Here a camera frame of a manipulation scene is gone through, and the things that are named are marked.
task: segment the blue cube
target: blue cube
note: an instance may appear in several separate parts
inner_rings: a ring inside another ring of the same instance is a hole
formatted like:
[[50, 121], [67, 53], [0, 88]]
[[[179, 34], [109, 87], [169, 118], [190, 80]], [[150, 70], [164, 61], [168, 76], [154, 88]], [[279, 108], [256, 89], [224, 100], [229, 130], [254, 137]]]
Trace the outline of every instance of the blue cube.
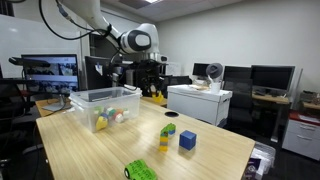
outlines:
[[193, 132], [185, 130], [180, 134], [179, 145], [189, 151], [196, 145], [197, 135]]

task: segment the ceiling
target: ceiling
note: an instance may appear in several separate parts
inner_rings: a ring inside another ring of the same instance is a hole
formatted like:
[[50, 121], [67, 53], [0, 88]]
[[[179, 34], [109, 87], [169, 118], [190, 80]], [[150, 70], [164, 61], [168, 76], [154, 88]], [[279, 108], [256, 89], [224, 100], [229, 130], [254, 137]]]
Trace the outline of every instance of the ceiling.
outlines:
[[108, 5], [160, 22], [179, 16], [221, 7], [243, 0], [159, 0], [148, 3], [144, 0], [101, 0]]

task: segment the green toy car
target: green toy car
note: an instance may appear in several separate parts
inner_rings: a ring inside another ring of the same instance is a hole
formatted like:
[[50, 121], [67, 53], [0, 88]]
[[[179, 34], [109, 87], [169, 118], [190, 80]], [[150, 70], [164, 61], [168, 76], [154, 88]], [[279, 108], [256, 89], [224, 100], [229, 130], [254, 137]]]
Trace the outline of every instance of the green toy car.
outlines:
[[143, 159], [133, 161], [124, 168], [124, 175], [132, 180], [156, 180], [156, 173], [148, 168]]

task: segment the clear plastic bin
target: clear plastic bin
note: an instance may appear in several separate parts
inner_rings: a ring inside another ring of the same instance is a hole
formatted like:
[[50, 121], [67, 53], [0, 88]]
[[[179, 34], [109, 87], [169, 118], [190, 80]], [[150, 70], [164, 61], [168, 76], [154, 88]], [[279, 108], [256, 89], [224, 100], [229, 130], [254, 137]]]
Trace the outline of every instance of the clear plastic bin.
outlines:
[[107, 116], [107, 127], [139, 115], [140, 93], [123, 87], [73, 92], [69, 99], [77, 120], [91, 132], [98, 130], [96, 124], [102, 114]]

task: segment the white cabinet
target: white cabinet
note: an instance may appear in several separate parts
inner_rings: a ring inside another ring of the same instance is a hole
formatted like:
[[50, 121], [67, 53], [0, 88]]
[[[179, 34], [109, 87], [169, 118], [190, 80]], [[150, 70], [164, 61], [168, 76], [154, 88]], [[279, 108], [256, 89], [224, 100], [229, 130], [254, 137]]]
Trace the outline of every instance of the white cabinet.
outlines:
[[320, 160], [320, 126], [289, 119], [282, 148]]
[[168, 87], [167, 108], [178, 113], [218, 125], [228, 117], [231, 91], [198, 91], [188, 85]]

